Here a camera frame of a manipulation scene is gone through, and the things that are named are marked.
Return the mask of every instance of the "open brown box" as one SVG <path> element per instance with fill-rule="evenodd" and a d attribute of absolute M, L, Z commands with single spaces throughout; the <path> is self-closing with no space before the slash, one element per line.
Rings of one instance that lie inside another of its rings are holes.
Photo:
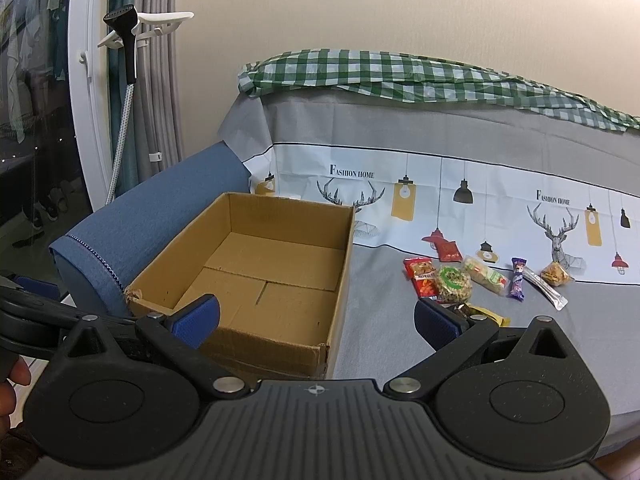
<path fill-rule="evenodd" d="M 342 333 L 353 208 L 225 193 L 127 287 L 136 316 L 206 293 L 220 326 L 200 351 L 254 382 L 331 373 Z"/>

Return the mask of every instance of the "green checkered cloth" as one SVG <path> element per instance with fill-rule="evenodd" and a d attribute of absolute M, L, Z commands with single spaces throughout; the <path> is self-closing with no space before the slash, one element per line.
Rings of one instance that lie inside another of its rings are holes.
<path fill-rule="evenodd" d="M 307 87 L 336 87 L 403 103 L 488 103 L 602 130 L 640 129 L 640 118 L 587 97 L 433 57 L 323 48 L 285 52 L 248 64 L 238 75 L 239 91 L 250 97 Z"/>

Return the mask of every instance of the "finger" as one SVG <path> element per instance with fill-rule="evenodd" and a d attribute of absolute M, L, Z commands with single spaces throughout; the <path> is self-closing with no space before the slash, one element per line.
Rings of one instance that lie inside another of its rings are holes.
<path fill-rule="evenodd" d="M 31 383 L 31 371 L 22 357 L 18 357 L 9 374 L 9 378 L 14 383 L 21 384 L 22 386 L 29 386 Z"/>
<path fill-rule="evenodd" d="M 0 384 L 0 416 L 11 415 L 15 410 L 15 390 L 7 381 Z"/>
<path fill-rule="evenodd" d="M 9 415 L 0 416 L 0 438 L 11 429 L 11 418 Z"/>

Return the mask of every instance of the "antler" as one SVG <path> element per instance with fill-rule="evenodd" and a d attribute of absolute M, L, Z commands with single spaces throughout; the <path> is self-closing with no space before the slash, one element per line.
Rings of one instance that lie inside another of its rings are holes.
<path fill-rule="evenodd" d="M 569 220 L 569 225 L 567 225 L 566 221 L 564 220 L 564 217 L 562 217 L 563 226 L 562 226 L 562 229 L 560 229 L 558 236 L 562 236 L 563 234 L 568 233 L 572 229 L 575 229 L 575 227 L 578 225 L 578 220 L 580 219 L 580 215 L 578 215 L 574 220 L 574 216 L 571 214 L 571 211 L 569 211 L 568 207 L 566 208 L 566 211 L 569 213 L 569 218 L 571 218 L 571 220 Z"/>
<path fill-rule="evenodd" d="M 529 211 L 529 216 L 531 217 L 531 219 L 540 227 L 542 227 L 545 230 L 545 234 L 548 238 L 553 238 L 554 234 L 551 231 L 551 226 L 546 223 L 546 215 L 544 215 L 542 217 L 542 221 L 540 221 L 540 219 L 538 218 L 538 215 L 536 214 L 538 212 L 538 208 L 542 205 L 542 202 L 539 203 L 534 209 L 533 209 L 533 213 L 531 212 L 531 209 L 529 209 L 529 206 L 527 206 L 527 211 Z"/>
<path fill-rule="evenodd" d="M 320 192 L 322 197 L 325 200 L 327 200 L 327 202 L 331 202 L 332 204 L 335 204 L 335 205 L 342 205 L 342 200 L 338 198 L 338 189 L 336 188 L 333 196 L 331 196 L 331 193 L 329 192 L 329 184 L 331 184 L 332 180 L 333 179 L 329 180 L 329 182 L 324 184 L 324 187 L 322 189 L 320 189 L 320 183 L 316 180 L 316 184 L 318 184 L 318 191 Z"/>
<path fill-rule="evenodd" d="M 370 205 L 370 204 L 373 204 L 374 202 L 377 202 L 378 200 L 380 200 L 380 199 L 382 198 L 382 196 L 384 195 L 384 193 L 385 193 L 385 189 L 386 189 L 386 188 L 383 188 L 383 189 L 382 189 L 382 191 L 380 192 L 380 194 L 379 194 L 378 196 L 376 196 L 376 193 L 377 193 L 376 188 L 375 188 L 375 187 L 373 187 L 373 184 L 371 183 L 371 181 L 370 181 L 370 180 L 367 180 L 367 182 L 368 182 L 368 183 L 369 183 L 369 185 L 371 186 L 372 194 L 371 194 L 371 196 L 370 196 L 369 198 L 367 198 L 366 200 L 365 200 L 365 198 L 364 198 L 364 192 L 362 192 L 362 193 L 360 194 L 360 200 L 356 200 L 356 201 L 353 203 L 354 208 L 356 208 L 356 213 L 357 213 L 358 211 L 362 211 L 362 208 L 363 208 L 364 206 L 366 206 L 366 205 Z"/>

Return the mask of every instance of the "glass door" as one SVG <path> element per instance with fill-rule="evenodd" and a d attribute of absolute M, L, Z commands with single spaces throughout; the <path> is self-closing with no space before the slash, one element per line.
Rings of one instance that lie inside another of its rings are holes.
<path fill-rule="evenodd" d="M 71 109 L 68 12 L 69 0 L 0 0 L 0 273 L 52 297 L 66 290 L 48 246 L 92 211 Z"/>

